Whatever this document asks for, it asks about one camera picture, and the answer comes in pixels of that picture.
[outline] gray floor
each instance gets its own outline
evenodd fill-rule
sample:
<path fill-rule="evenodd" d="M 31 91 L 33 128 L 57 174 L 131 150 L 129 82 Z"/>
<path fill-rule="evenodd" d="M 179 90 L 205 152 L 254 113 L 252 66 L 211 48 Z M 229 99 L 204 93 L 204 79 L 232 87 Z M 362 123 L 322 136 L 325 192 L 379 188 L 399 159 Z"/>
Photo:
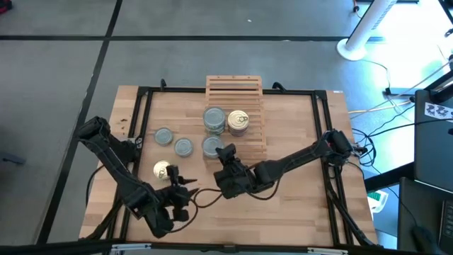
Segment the gray floor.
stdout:
<path fill-rule="evenodd" d="M 0 16 L 0 35 L 104 35 L 115 1 L 14 4 L 12 12 Z M 346 0 L 124 0 L 114 35 L 347 36 L 359 21 L 351 8 L 352 1 Z M 421 11 L 433 19 L 415 33 L 420 21 L 414 17 Z M 398 21 L 402 13 L 407 19 Z M 398 33 L 389 28 L 394 27 L 405 28 L 411 37 L 370 43 L 366 59 L 389 68 L 392 86 L 409 87 L 445 62 L 437 45 L 449 23 L 440 7 L 426 0 L 397 5 L 388 17 L 374 35 L 394 38 Z M 380 103 L 381 91 L 388 86 L 385 70 L 365 61 L 345 61 L 335 46 L 336 42 L 111 42 L 87 118 L 108 118 L 119 85 L 157 86 L 165 78 L 169 86 L 204 86 L 208 74 L 261 75 L 265 87 L 279 81 L 291 89 L 342 90 L 349 110 Z M 0 162 L 0 244 L 33 243 L 100 47 L 101 42 L 0 40 L 0 148 L 28 160 L 24 166 Z M 409 120 L 411 113 L 405 114 Z M 352 125 L 371 132 L 395 114 L 369 113 Z M 386 128 L 409 120 L 398 117 Z M 388 133 L 375 142 L 380 171 L 413 158 L 410 132 Z M 86 182 L 96 162 L 85 148 L 77 149 L 51 242 L 78 237 Z M 365 172 L 366 177 L 373 174 L 374 169 Z M 379 241 L 389 247 L 394 238 L 383 232 L 396 236 L 397 211 L 398 200 L 391 194 L 384 211 L 374 216 L 375 227 L 382 231 Z"/>

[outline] wooden tabletop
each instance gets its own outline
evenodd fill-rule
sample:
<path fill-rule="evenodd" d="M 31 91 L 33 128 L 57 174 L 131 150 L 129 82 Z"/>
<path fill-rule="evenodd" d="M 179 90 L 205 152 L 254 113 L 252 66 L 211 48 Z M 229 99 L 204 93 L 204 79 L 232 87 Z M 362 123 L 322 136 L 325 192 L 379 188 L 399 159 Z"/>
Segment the wooden tabletop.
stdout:
<path fill-rule="evenodd" d="M 138 86 L 120 86 L 117 92 L 110 126 L 118 139 L 126 139 L 134 108 Z M 333 127 L 342 130 L 353 140 L 345 98 L 341 91 L 328 91 L 328 104 Z M 264 95 L 265 136 L 268 159 L 279 159 L 316 141 L 313 110 L 309 96 Z M 168 185 L 153 174 L 154 164 L 162 159 L 179 166 L 181 176 L 198 179 L 188 188 L 217 188 L 213 173 L 222 168 L 216 161 L 204 160 L 201 143 L 205 137 L 202 113 L 205 109 L 203 93 L 153 93 L 151 112 L 139 168 L 141 180 L 155 189 Z M 143 108 L 139 114 L 137 130 L 141 125 Z M 326 129 L 319 101 L 323 130 Z M 174 140 L 187 137 L 194 144 L 194 152 L 188 158 L 177 156 L 173 143 L 161 147 L 155 143 L 154 131 L 167 127 L 174 131 Z M 343 185 L 348 211 L 360 229 L 373 242 L 377 242 L 371 212 L 367 202 L 362 173 L 346 164 L 343 168 Z M 96 175 L 80 237 L 94 231 L 111 209 L 116 184 L 110 174 L 102 169 Z M 259 194 L 268 196 L 272 188 Z M 201 205 L 214 199 L 218 193 L 203 193 L 197 198 Z M 190 215 L 194 205 L 188 206 Z M 123 210 L 115 228 L 119 236 Z M 337 223 L 340 240 L 345 243 L 343 223 L 338 211 Z M 144 219 L 131 217 L 127 231 L 128 241 L 178 242 L 203 244 L 260 244 L 292 246 L 331 246 L 332 238 L 328 220 L 326 194 L 323 186 L 321 162 L 313 161 L 295 169 L 282 178 L 276 196 L 267 201 L 256 200 L 248 195 L 225 200 L 221 198 L 213 206 L 200 209 L 195 221 L 181 232 L 167 234 L 161 239 L 154 237 Z"/>

